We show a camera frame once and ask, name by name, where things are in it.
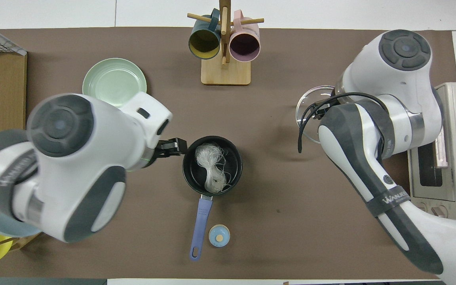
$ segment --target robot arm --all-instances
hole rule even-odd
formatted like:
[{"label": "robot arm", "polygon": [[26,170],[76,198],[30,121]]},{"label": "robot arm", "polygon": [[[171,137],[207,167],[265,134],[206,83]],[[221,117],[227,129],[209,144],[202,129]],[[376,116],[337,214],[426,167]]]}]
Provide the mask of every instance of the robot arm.
[{"label": "robot arm", "polygon": [[181,139],[159,140],[170,119],[143,92],[120,109],[79,94],[51,97],[27,131],[0,132],[0,212],[65,242],[100,231],[122,200],[126,171],[185,152]]},{"label": "robot arm", "polygon": [[[430,62],[402,70],[406,60],[421,56],[424,50],[431,55],[422,39],[414,32],[398,30],[366,45],[344,72],[336,93],[371,93],[382,106],[350,96],[347,103],[329,108],[318,134],[325,153],[403,254],[421,270],[454,285],[456,220],[438,218],[415,207],[379,161],[430,143],[441,128],[440,102],[428,78]],[[394,56],[385,54],[387,44],[398,58],[387,58]],[[412,55],[400,49],[418,52]]]}]

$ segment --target brand logo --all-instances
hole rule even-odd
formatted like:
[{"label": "brand logo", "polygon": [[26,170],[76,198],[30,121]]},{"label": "brand logo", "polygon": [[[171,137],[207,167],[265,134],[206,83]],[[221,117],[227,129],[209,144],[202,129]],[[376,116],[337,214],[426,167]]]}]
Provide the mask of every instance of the brand logo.
[{"label": "brand logo", "polygon": [[406,191],[402,191],[396,195],[391,195],[391,196],[385,196],[384,199],[381,199],[383,202],[385,202],[386,204],[390,204],[391,202],[397,200],[397,199],[400,199],[402,197],[405,197],[407,195]]},{"label": "brand logo", "polygon": [[391,150],[391,148],[393,148],[393,141],[392,140],[388,140],[387,141],[387,151]]},{"label": "brand logo", "polygon": [[23,158],[11,170],[7,171],[5,175],[0,178],[0,186],[13,184],[17,180],[18,176],[33,163],[34,157],[35,155],[31,154],[29,157]]}]

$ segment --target wooden base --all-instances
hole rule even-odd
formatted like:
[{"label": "wooden base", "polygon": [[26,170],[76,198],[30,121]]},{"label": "wooden base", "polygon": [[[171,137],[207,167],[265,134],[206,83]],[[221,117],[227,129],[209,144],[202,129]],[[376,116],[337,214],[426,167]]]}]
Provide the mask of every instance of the wooden base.
[{"label": "wooden base", "polygon": [[17,249],[21,249],[22,247],[25,247],[29,242],[31,242],[31,240],[33,240],[40,234],[42,234],[42,233],[38,233],[38,234],[32,235],[32,236],[17,238],[16,240],[14,240],[13,245],[11,245],[11,248],[9,248],[9,250],[14,251]]},{"label": "wooden base", "polygon": [[201,61],[201,82],[205,85],[248,85],[251,83],[251,62],[235,59],[221,64],[221,52],[214,58]]}]

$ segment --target wooden mug tree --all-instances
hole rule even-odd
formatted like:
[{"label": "wooden mug tree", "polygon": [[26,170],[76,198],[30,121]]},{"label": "wooden mug tree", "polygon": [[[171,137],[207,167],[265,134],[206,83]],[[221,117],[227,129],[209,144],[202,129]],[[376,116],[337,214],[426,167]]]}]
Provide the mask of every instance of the wooden mug tree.
[{"label": "wooden mug tree", "polygon": [[[205,85],[248,85],[251,83],[251,62],[243,63],[230,59],[228,43],[232,34],[230,20],[231,0],[219,0],[221,43],[219,53],[211,59],[201,60],[201,82]],[[188,17],[210,22],[210,18],[188,13]],[[241,21],[241,24],[263,23],[264,19]]]}]

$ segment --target blue mug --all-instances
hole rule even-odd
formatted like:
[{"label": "blue mug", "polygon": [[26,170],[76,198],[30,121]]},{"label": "blue mug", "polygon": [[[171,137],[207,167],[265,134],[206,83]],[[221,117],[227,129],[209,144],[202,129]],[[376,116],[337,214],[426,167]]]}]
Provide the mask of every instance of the blue mug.
[{"label": "blue mug", "polygon": [[221,27],[219,23],[219,10],[213,9],[210,22],[197,20],[188,41],[191,53],[199,59],[210,59],[221,49]]}]

